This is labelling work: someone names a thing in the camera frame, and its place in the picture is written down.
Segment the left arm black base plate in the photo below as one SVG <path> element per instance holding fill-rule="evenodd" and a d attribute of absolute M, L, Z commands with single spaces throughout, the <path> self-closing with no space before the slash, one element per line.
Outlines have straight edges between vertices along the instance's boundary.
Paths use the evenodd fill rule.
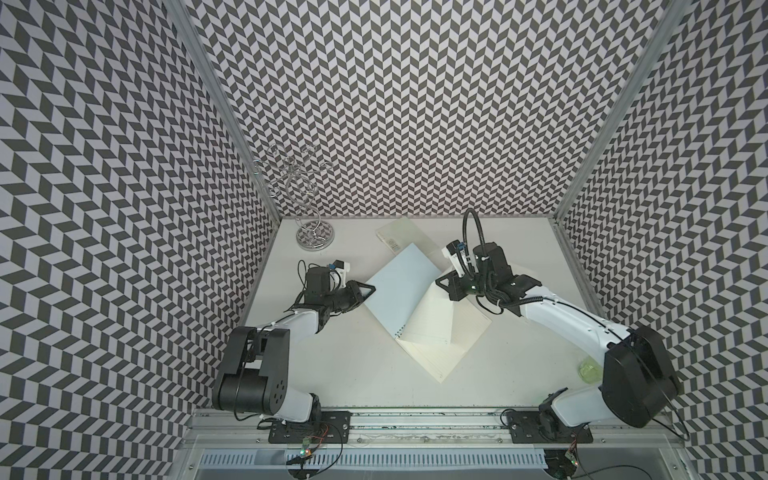
<path fill-rule="evenodd" d="M 310 439 L 312 444 L 346 444 L 352 412 L 348 410 L 322 411 L 320 417 L 303 423 L 281 420 L 275 422 L 269 431 L 270 444 L 301 444 Z"/>

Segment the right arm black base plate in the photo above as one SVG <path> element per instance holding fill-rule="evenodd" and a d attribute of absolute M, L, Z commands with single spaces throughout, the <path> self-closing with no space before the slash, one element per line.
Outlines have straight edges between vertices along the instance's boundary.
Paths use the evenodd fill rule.
<path fill-rule="evenodd" d="M 510 409 L 502 414 L 515 444 L 591 444 L 594 437 L 586 426 L 568 427 L 553 414 Z"/>

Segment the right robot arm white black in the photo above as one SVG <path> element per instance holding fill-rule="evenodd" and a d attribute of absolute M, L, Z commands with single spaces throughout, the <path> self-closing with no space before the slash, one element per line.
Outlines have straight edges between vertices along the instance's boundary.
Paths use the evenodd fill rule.
<path fill-rule="evenodd" d="M 560 389 L 539 406 L 540 428 L 580 427 L 617 419 L 642 428 L 682 392 L 662 336 L 648 326 L 626 327 L 566 301 L 539 280 L 516 274 L 494 242 L 474 249 L 454 240 L 442 250 L 452 265 L 436 285 L 458 302 L 469 295 L 542 325 L 580 348 L 602 371 L 597 385 Z"/>

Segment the small white spiral notebook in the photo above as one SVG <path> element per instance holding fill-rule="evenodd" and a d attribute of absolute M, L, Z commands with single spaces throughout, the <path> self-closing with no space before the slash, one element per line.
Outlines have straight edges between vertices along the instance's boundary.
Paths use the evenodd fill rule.
<path fill-rule="evenodd" d="M 448 265 L 441 248 L 408 217 L 387 223 L 376 230 L 376 236 L 394 255 L 415 245 L 438 268 Z"/>

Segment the large white spiral notebook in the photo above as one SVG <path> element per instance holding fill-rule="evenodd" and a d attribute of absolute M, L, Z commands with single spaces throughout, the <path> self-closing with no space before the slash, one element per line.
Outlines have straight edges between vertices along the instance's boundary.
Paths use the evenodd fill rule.
<path fill-rule="evenodd" d="M 388 335 L 437 382 L 444 382 L 491 325 L 467 298 L 436 284 L 437 266 L 410 244 L 369 279 L 365 305 Z"/>

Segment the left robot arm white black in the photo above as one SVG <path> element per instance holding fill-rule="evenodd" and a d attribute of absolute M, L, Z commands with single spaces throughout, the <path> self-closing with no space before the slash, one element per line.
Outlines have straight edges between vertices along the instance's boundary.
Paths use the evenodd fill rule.
<path fill-rule="evenodd" d="M 337 265 L 309 267 L 302 290 L 280 318 L 232 331 L 213 384 L 212 406 L 238 421 L 263 415 L 287 423 L 319 422 L 319 397 L 290 386 L 290 353 L 375 292 L 373 285 L 348 280 Z"/>

